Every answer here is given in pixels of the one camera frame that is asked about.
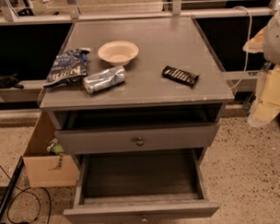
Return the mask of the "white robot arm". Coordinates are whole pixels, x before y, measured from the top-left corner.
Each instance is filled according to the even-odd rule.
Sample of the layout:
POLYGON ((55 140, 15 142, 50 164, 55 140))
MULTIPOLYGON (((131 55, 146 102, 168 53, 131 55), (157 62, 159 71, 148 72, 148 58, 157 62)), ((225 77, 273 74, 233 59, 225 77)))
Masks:
POLYGON ((280 8, 261 29, 243 46, 244 52, 263 53, 266 62, 274 65, 259 74, 248 123, 254 127, 269 124, 280 113, 280 8))

